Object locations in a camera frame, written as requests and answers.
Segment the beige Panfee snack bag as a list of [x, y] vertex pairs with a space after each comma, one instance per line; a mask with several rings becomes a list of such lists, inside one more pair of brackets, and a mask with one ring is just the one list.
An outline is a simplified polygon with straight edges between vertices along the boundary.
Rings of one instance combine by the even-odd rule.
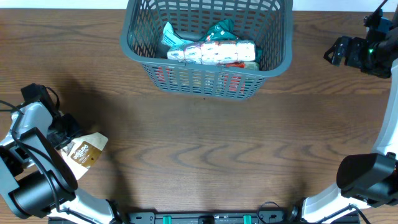
[[108, 138], [99, 132], [73, 139], [60, 150], [60, 155], [79, 180], [98, 160]]

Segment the grey plastic basket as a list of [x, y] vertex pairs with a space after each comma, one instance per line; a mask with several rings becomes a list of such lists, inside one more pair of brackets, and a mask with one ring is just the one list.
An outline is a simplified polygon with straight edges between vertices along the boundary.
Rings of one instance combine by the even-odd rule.
[[[292, 61], [292, 1], [136, 1], [127, 4], [120, 36], [122, 51], [139, 62], [160, 90], [245, 100]], [[177, 35], [198, 41], [219, 21], [230, 19], [232, 33], [257, 47], [258, 70], [198, 65], [167, 59], [161, 43], [171, 24]]]

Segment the Kleenex tissue multipack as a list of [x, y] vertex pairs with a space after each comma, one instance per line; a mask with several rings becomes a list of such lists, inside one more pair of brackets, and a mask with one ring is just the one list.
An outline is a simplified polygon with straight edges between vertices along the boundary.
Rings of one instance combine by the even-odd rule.
[[251, 40], [211, 40], [171, 47], [169, 60], [202, 65], [251, 62], [256, 59], [256, 45]]

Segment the green Nescafe coffee bag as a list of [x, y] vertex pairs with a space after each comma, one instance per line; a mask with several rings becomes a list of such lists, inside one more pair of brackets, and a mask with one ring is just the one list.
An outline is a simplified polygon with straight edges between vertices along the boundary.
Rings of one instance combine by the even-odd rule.
[[[234, 28], [234, 22], [231, 19], [218, 21], [208, 29], [206, 34], [199, 40], [199, 42], [211, 41], [211, 40], [247, 40], [247, 39], [241, 39], [237, 35], [233, 34], [233, 28]], [[262, 49], [256, 46], [256, 59], [255, 61], [252, 62], [259, 61], [260, 53], [262, 53]]]

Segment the light teal snack wrapper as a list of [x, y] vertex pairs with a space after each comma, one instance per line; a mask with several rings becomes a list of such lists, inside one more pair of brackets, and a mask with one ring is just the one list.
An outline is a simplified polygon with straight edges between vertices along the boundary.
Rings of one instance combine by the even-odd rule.
[[167, 22], [162, 32], [161, 43], [169, 47], [178, 47], [187, 44], [192, 44], [193, 41], [181, 38], [174, 32], [174, 28], [170, 22]]

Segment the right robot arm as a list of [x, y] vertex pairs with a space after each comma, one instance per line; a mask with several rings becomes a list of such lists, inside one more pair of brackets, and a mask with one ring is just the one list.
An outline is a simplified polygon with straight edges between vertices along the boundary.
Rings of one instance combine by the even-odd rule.
[[397, 18], [386, 19], [378, 7], [364, 26], [365, 38], [341, 36], [324, 58], [391, 80], [382, 128], [370, 153], [346, 156], [334, 184], [293, 207], [292, 222], [345, 222], [352, 212], [362, 216], [367, 208], [397, 205]]

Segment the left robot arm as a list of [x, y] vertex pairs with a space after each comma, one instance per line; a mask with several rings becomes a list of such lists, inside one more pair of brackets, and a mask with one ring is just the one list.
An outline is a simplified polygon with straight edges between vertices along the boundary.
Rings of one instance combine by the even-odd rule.
[[19, 218], [49, 223], [128, 223], [112, 200], [78, 187], [96, 162], [107, 137], [85, 135], [75, 118], [63, 114], [54, 91], [32, 83], [21, 90], [24, 102], [8, 104], [12, 124], [1, 141], [1, 197]]

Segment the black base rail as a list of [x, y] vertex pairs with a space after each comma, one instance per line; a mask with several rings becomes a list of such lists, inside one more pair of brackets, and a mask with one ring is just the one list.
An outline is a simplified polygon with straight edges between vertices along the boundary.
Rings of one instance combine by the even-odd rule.
[[130, 224], [261, 224], [300, 223], [290, 218], [284, 209], [271, 207], [259, 212], [238, 213], [130, 213]]

